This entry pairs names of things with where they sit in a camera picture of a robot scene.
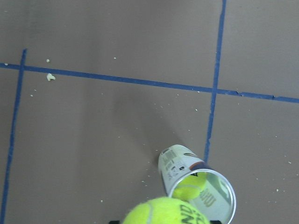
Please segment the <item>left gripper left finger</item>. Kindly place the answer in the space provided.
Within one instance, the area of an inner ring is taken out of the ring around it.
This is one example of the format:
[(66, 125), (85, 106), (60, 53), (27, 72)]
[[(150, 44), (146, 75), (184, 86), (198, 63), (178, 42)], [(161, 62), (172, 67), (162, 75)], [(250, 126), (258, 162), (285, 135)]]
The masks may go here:
[(112, 221), (109, 221), (109, 224), (120, 224), (120, 221), (119, 220), (112, 220)]

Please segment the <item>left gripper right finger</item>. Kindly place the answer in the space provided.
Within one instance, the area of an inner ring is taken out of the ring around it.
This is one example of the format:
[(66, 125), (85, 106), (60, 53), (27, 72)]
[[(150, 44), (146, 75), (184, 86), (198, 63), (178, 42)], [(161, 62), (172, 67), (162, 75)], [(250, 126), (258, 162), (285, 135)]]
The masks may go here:
[(210, 220), (210, 224), (222, 224), (219, 220)]

